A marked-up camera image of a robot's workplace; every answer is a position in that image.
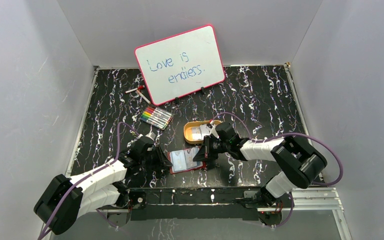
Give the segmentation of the stack of silver cards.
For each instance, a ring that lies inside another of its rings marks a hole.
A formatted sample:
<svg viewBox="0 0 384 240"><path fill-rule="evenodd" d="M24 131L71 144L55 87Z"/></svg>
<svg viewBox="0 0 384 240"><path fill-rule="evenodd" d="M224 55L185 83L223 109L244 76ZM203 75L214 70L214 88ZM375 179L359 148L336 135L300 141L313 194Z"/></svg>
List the stack of silver cards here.
<svg viewBox="0 0 384 240"><path fill-rule="evenodd" d="M203 141L205 136L210 135L207 124L193 126L190 128L190 139L192 141Z"/></svg>

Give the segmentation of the red card holder wallet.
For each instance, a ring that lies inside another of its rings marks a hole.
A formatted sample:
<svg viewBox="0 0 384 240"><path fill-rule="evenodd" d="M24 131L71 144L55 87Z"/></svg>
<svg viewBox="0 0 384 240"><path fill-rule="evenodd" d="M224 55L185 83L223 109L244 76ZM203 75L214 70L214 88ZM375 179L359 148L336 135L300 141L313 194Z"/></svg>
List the red card holder wallet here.
<svg viewBox="0 0 384 240"><path fill-rule="evenodd" d="M189 172L192 170L199 170L206 167L206 163L202 162L203 166L199 168L187 169L184 150L185 149L175 150L168 153L168 159L172 163L172 167L170 168L170 173L172 175L177 173Z"/></svg>

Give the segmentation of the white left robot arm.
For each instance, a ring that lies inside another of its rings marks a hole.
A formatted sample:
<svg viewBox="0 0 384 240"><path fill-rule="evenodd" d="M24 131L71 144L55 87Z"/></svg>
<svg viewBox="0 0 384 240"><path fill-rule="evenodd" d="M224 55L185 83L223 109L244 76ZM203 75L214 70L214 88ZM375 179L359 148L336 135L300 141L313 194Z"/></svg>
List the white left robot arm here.
<svg viewBox="0 0 384 240"><path fill-rule="evenodd" d="M123 183L130 170L143 165L172 167L153 137L140 135L127 149L117 146L114 158L79 175L55 176L36 202L33 211L45 224L39 235L60 235L86 213L105 206L130 207L130 190Z"/></svg>

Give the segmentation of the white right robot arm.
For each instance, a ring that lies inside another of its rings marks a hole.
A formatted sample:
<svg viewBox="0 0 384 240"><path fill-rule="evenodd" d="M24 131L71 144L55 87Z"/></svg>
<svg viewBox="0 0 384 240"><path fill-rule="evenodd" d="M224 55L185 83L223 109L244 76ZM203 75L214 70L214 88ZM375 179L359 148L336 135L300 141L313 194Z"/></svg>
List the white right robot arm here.
<svg viewBox="0 0 384 240"><path fill-rule="evenodd" d="M280 173L256 193L245 193L242 198L244 203L261 203L268 207L275 207L284 194L296 188L306 189L328 165L326 158L309 143L305 135L252 140L240 137L229 122L211 127L193 161L213 161L224 153L240 161L268 160L278 164Z"/></svg>

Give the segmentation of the orange card tray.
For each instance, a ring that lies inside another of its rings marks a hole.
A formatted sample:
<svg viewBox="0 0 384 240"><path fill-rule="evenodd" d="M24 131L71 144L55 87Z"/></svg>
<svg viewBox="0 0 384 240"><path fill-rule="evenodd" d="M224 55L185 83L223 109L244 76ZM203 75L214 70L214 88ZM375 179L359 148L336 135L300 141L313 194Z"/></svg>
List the orange card tray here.
<svg viewBox="0 0 384 240"><path fill-rule="evenodd" d="M193 145L202 144L204 142L204 140L200 140L200 141L191 140L191 127L195 127L195 126L199 126L199 125L205 125L205 124L208 124L212 121L216 121L218 124L221 123L220 120L190 121L190 122L186 123L183 127L183 135L184 135L185 141L187 143L193 144Z"/></svg>

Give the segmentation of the pack of coloured markers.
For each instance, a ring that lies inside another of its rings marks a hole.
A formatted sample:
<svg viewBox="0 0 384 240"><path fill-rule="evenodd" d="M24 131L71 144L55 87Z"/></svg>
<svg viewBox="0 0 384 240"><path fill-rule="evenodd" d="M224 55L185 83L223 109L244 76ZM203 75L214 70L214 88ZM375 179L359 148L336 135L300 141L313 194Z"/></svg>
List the pack of coloured markers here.
<svg viewBox="0 0 384 240"><path fill-rule="evenodd" d="M158 107L148 106L141 114L140 119L160 130L165 130L173 119L173 115Z"/></svg>

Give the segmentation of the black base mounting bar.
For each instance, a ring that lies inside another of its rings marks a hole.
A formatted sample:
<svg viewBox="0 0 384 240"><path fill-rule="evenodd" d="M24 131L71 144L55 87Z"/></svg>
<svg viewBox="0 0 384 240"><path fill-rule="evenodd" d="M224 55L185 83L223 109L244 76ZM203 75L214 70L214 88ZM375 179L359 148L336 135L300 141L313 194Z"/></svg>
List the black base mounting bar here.
<svg viewBox="0 0 384 240"><path fill-rule="evenodd" d="M156 219L242 219L265 225L282 222L293 206L284 193L272 200L259 197L260 187L131 188L121 205L106 205L106 216L127 214L130 221Z"/></svg>

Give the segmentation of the white marker pen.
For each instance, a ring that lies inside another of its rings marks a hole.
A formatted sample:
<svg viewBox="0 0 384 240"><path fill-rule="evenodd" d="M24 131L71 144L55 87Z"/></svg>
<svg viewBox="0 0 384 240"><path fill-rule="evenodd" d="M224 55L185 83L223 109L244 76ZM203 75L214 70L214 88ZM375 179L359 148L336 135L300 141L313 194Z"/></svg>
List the white marker pen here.
<svg viewBox="0 0 384 240"><path fill-rule="evenodd" d="M140 90L136 90L136 93L147 103L147 104L150 104L151 101L140 91Z"/></svg>

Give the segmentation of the red capped white marker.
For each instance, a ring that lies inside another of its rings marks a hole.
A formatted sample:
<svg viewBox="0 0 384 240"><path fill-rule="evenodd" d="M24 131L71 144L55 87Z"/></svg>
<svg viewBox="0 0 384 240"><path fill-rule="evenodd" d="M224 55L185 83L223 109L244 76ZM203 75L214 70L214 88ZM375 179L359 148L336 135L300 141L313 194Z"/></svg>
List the red capped white marker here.
<svg viewBox="0 0 384 240"><path fill-rule="evenodd" d="M126 93L126 94L129 94L129 93L132 93L132 92L136 92L136 91L138 91L138 90L142 90L142 89L144 89L144 88L145 88L144 85L140 85L140 86L138 86L138 87L136 87L136 88L129 89L129 90L125 91L125 93Z"/></svg>

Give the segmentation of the pink framed whiteboard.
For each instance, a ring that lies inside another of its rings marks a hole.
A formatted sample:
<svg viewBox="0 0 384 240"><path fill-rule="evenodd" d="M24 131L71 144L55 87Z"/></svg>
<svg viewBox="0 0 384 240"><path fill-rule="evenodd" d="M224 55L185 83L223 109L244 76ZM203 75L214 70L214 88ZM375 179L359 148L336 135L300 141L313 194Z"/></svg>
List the pink framed whiteboard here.
<svg viewBox="0 0 384 240"><path fill-rule="evenodd" d="M155 106L219 84L226 78L211 24L139 46L134 54Z"/></svg>

